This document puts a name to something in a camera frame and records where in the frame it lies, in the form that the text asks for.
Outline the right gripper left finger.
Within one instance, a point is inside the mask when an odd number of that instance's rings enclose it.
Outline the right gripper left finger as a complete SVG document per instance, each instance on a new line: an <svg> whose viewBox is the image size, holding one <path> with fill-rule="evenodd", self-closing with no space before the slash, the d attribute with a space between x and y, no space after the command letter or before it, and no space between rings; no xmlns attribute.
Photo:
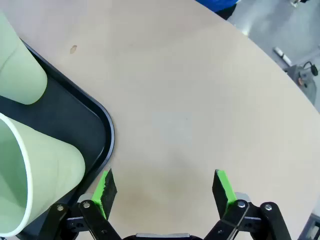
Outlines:
<svg viewBox="0 0 320 240"><path fill-rule="evenodd" d="M76 240L80 232L90 232L94 240L122 240L108 221L116 194L112 170L105 171L90 199L49 208L37 240Z"/></svg>

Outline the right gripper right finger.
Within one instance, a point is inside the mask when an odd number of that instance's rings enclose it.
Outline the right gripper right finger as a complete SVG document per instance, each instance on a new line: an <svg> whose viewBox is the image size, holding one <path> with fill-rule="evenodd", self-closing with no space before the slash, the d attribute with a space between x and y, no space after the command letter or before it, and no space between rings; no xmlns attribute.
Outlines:
<svg viewBox="0 0 320 240"><path fill-rule="evenodd" d="M212 193L219 221L203 240L235 240L239 232L250 233L253 240L292 240L278 205L255 206L237 198L225 171L215 170Z"/></svg>

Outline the pale green tall cup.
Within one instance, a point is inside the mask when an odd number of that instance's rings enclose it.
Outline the pale green tall cup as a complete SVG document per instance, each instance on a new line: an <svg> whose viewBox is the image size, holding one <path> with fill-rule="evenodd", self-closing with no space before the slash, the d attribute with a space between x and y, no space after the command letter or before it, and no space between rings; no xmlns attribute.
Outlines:
<svg viewBox="0 0 320 240"><path fill-rule="evenodd" d="M19 234L84 173L76 147L0 113L0 237Z"/></svg>
<svg viewBox="0 0 320 240"><path fill-rule="evenodd" d="M47 74L0 12L0 96L31 105L44 94Z"/></svg>

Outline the black plastic tray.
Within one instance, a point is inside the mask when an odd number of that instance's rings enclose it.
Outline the black plastic tray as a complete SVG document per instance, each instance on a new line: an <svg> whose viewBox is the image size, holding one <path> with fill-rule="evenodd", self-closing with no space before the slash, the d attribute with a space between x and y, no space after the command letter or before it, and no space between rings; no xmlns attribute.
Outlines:
<svg viewBox="0 0 320 240"><path fill-rule="evenodd" d="M108 163L115 130L107 110L30 46L47 75L47 87L35 103L24 105L0 96L0 113L36 131L75 146L82 154L85 172L81 182L59 203L74 206Z"/></svg>

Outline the grey equipment stand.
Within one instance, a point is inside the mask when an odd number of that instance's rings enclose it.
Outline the grey equipment stand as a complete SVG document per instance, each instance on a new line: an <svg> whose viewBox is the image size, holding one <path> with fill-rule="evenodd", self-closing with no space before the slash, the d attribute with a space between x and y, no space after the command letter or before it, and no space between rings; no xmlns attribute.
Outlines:
<svg viewBox="0 0 320 240"><path fill-rule="evenodd" d="M284 70L298 88L304 93L308 100L315 105L317 96L317 85L314 77L319 72L315 64L307 61L304 65L293 65Z"/></svg>

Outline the white metal floor bar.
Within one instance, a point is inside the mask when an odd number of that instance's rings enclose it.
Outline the white metal floor bar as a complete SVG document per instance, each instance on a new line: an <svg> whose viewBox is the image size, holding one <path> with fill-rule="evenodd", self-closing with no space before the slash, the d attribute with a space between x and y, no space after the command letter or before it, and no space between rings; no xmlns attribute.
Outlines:
<svg viewBox="0 0 320 240"><path fill-rule="evenodd" d="M274 47L273 51L288 65L291 66L292 62L288 58L288 56L279 48L279 47Z"/></svg>

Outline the person in blue shirt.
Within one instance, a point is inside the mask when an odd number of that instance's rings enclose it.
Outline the person in blue shirt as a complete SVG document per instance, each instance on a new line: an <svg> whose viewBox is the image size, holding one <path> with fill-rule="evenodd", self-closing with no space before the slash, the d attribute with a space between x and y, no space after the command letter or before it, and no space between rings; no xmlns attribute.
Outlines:
<svg viewBox="0 0 320 240"><path fill-rule="evenodd" d="M216 13L224 20L228 20L241 0L196 0L198 3Z"/></svg>

